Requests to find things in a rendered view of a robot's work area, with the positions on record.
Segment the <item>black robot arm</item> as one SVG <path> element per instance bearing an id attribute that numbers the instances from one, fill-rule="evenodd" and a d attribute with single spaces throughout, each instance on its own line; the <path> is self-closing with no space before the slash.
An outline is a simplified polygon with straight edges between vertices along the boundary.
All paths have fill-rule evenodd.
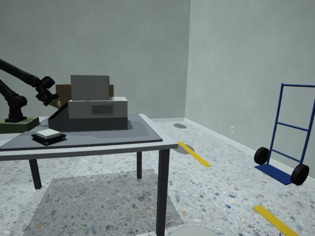
<path id="1" fill-rule="evenodd" d="M 1 59 L 0 69 L 19 78 L 21 81 L 32 86 L 33 88 L 36 87 L 35 90 L 39 93 L 36 95 L 36 98 L 39 101 L 45 102 L 52 96 L 52 93 L 48 89 L 55 84 L 55 81 L 49 76 L 46 76 L 40 80 L 38 77 L 31 75 L 30 73 L 27 73 Z M 5 100 L 9 106 L 9 118 L 5 119 L 5 122 L 17 123 L 27 119 L 27 117 L 23 116 L 20 109 L 27 105 L 27 99 L 24 96 L 20 96 L 19 94 L 12 91 L 1 79 L 0 93 L 5 97 Z"/>

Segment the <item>white thermal cycler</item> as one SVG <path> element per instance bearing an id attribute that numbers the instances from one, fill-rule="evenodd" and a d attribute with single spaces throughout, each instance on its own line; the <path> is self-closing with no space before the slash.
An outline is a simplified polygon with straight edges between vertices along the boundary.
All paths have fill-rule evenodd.
<path id="1" fill-rule="evenodd" d="M 48 118 L 59 132 L 127 129 L 127 100 L 109 99 L 109 76 L 71 75 L 72 100 Z"/>

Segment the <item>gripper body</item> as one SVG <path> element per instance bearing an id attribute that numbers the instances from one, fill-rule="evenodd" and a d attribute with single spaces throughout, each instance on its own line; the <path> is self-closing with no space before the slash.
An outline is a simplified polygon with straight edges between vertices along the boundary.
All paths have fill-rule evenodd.
<path id="1" fill-rule="evenodd" d="M 58 94 L 56 93 L 56 94 L 53 94 L 48 100 L 46 100 L 43 104 L 45 105 L 45 106 L 48 106 L 49 105 L 49 103 L 51 103 L 54 99 L 57 99 L 59 96 L 58 96 Z"/>

